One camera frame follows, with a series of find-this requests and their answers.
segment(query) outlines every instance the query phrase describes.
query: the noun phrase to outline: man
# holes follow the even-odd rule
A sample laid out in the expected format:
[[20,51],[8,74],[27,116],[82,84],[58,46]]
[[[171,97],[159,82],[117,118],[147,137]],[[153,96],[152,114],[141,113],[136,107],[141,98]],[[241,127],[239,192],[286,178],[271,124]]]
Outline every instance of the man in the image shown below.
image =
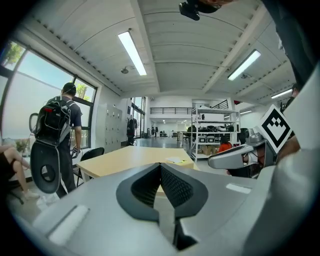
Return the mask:
[[[76,91],[77,91],[76,86],[71,82],[67,82],[61,90],[62,100],[65,102],[72,100],[76,95]],[[81,131],[82,131],[81,110],[80,110],[80,107],[75,103],[70,104],[70,109],[71,109],[70,125],[74,127],[75,143],[76,143],[76,145],[72,150],[72,155],[75,153],[75,155],[78,156],[80,152],[80,147],[81,147]],[[57,149],[59,151],[59,158],[60,158],[61,178],[64,182],[66,190],[68,191],[68,193],[70,193],[72,190],[76,188],[74,173],[72,169],[72,165],[73,165],[72,158],[70,154],[70,134],[65,136],[64,140],[59,144]],[[59,198],[62,198],[67,194],[62,184],[60,184],[58,190],[56,191],[56,194],[58,195]]]

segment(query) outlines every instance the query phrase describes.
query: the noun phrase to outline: light wood tabletop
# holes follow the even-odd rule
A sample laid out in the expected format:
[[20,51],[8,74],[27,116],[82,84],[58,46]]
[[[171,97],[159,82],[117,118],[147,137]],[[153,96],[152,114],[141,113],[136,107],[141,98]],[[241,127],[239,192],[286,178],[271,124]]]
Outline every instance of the light wood tabletop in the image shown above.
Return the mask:
[[186,164],[193,164],[193,169],[199,170],[183,148],[161,148],[126,146],[124,148],[81,161],[76,165],[80,168],[83,181],[89,180],[89,176],[98,178],[124,170],[154,164],[166,163],[167,158],[178,157]]

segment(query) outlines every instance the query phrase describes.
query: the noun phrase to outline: white ceiling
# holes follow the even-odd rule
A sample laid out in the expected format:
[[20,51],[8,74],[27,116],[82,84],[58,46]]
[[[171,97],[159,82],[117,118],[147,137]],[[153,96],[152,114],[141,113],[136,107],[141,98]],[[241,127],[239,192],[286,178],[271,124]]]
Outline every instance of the white ceiling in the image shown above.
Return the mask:
[[[173,94],[233,97],[256,103],[270,101],[295,82],[288,58],[279,50],[270,15],[236,53],[228,69],[203,89],[261,12],[260,0],[241,0],[194,21],[179,12],[182,0],[55,0],[45,1],[32,16],[117,86],[126,97]],[[131,35],[146,69],[140,76],[118,34]],[[234,81],[228,75],[254,50],[261,57]],[[127,67],[128,74],[121,69]]]

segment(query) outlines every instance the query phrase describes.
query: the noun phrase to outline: bag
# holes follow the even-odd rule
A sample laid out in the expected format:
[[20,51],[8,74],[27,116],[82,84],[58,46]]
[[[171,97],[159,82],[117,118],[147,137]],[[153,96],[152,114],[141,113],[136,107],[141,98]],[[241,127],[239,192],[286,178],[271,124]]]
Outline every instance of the bag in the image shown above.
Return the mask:
[[71,131],[72,99],[65,101],[62,96],[51,99],[37,116],[32,131],[37,141],[57,147]]

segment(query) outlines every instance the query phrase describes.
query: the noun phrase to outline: camera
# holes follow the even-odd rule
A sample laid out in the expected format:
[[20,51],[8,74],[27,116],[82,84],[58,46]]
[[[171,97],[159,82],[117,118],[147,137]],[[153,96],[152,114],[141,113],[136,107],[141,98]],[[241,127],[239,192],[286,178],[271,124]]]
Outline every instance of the camera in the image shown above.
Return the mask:
[[200,13],[212,14],[219,8],[201,2],[200,0],[187,0],[179,4],[179,11],[183,16],[186,16],[194,21],[200,20]]

